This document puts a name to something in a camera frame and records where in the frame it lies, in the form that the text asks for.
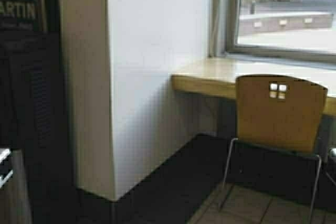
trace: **sign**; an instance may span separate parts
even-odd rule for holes
[[[0,30],[38,31],[36,3],[27,0],[0,0]]]

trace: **black display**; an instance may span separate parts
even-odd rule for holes
[[[33,223],[75,223],[58,36],[0,33],[0,111],[0,148],[23,151]]]

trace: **window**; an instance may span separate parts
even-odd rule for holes
[[[336,0],[229,0],[229,52],[336,62]]]

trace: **grout line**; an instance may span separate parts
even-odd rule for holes
[[[268,209],[269,209],[269,207],[270,207],[272,201],[273,201],[273,197],[271,197],[271,199],[270,199],[270,201],[269,201],[269,203],[268,203],[268,205],[267,205],[267,207],[266,207],[266,209],[265,209],[265,212],[264,212],[264,214],[262,215],[262,217],[261,217],[261,219],[260,219],[260,222],[259,222],[260,224],[263,222],[263,220],[264,220],[264,218],[265,218],[265,216],[266,216],[266,214],[267,214],[267,211],[268,211]]]

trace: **white wall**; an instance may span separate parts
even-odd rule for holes
[[[198,132],[197,97],[170,74],[207,56],[211,0],[108,0],[115,196]]]
[[[106,0],[60,0],[77,186],[113,199]]]

